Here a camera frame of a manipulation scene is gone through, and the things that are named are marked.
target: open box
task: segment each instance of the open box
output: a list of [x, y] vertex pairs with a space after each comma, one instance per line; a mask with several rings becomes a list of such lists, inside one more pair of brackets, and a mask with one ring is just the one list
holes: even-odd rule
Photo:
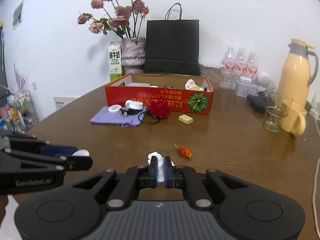
[[[185, 84], [193, 79], [205, 91], [186, 90]], [[132, 83], [148, 83], [153, 87], [128, 87]], [[126, 74], [105, 85], [108, 106], [124, 106], [126, 100], [143, 102], [149, 106], [152, 101], [167, 102], [171, 111], [209, 114], [213, 89], [206, 77], [178, 74]]]

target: clear water bottle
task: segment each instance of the clear water bottle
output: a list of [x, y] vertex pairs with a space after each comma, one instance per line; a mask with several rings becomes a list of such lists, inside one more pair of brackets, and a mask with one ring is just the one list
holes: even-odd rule
[[248, 63], [247, 63], [247, 58], [244, 54], [245, 49], [239, 48], [239, 51], [236, 55], [236, 80], [240, 79], [240, 76], [245, 76], [247, 69], [248, 69]]
[[233, 47], [228, 46], [227, 51], [224, 53], [224, 68], [221, 69], [220, 87], [232, 88], [234, 82], [234, 70], [236, 69], [236, 55], [233, 52]]
[[254, 80], [257, 77], [257, 73], [258, 73], [257, 53], [255, 51], [251, 51], [251, 53], [248, 56], [248, 69], [247, 69], [246, 76]]

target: bottle label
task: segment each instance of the bottle label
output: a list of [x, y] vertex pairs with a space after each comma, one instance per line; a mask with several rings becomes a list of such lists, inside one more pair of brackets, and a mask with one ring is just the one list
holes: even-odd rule
[[236, 69], [236, 63], [234, 61], [225, 61], [224, 62], [224, 68], [225, 69], [230, 69], [230, 70], [235, 70]]
[[248, 69], [248, 64], [247, 63], [245, 63], [245, 62], [238, 62], [237, 63], [237, 70], [246, 72], [247, 69]]
[[251, 74], [257, 74], [258, 67], [255, 64], [248, 64], [248, 72]]

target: wooden table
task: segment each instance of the wooden table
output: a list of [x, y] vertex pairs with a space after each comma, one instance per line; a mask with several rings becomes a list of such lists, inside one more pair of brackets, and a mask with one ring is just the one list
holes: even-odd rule
[[[90, 152], [92, 168], [69, 172], [66, 183], [106, 168], [121, 173], [131, 166], [147, 164], [148, 154], [157, 151], [163, 156], [170, 155], [176, 165], [192, 166], [197, 172], [215, 168], [295, 199], [306, 213], [299, 239], [318, 239], [311, 196], [320, 138], [310, 116], [304, 135], [294, 139], [283, 130], [273, 133], [263, 128], [264, 115], [255, 112], [245, 98], [235, 96], [231, 90], [216, 91], [210, 114], [190, 114], [194, 119], [191, 125], [179, 122], [178, 112], [172, 112], [158, 124], [138, 127], [91, 124], [89, 120], [105, 105], [105, 91], [100, 87], [47, 117], [29, 132], [53, 144]], [[175, 144], [188, 147], [193, 159], [182, 158]], [[15, 198], [21, 202], [29, 196]], [[181, 198], [180, 190], [163, 186], [144, 189], [139, 196], [149, 200]]]

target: ribbed gray panel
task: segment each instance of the ribbed gray panel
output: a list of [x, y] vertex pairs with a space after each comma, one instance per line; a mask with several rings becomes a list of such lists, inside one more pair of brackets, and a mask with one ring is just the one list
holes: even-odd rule
[[196, 211], [186, 201], [133, 201], [126, 210], [110, 212], [83, 240], [236, 240], [210, 212]]

